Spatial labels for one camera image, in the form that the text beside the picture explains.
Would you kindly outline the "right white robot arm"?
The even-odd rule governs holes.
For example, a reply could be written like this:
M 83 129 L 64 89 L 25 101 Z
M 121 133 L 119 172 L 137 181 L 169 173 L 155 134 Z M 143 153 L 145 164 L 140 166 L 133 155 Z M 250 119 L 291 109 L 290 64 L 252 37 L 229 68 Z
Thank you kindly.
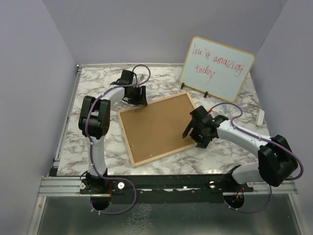
M 236 144 L 257 157 L 257 163 L 235 167 L 225 178 L 229 191 L 238 190 L 248 182 L 265 182 L 277 187 L 299 167 L 287 140 L 281 136 L 265 136 L 236 125 L 234 119 L 218 115 L 212 117 L 208 110 L 199 106 L 191 113 L 191 120 L 182 136 L 190 136 L 197 148 L 205 149 L 214 139 Z

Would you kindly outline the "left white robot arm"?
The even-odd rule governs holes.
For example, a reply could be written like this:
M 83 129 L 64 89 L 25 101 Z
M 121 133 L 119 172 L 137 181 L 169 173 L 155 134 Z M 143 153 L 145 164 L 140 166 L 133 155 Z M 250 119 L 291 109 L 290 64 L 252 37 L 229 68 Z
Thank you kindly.
M 95 176 L 91 187 L 97 193 L 107 190 L 107 165 L 104 157 L 105 135 L 110 128 L 111 107 L 119 101 L 131 105 L 147 106 L 146 83 L 140 80 L 134 70 L 123 70 L 121 76 L 98 96 L 87 95 L 81 106 L 78 127 L 88 143 L 89 169 Z

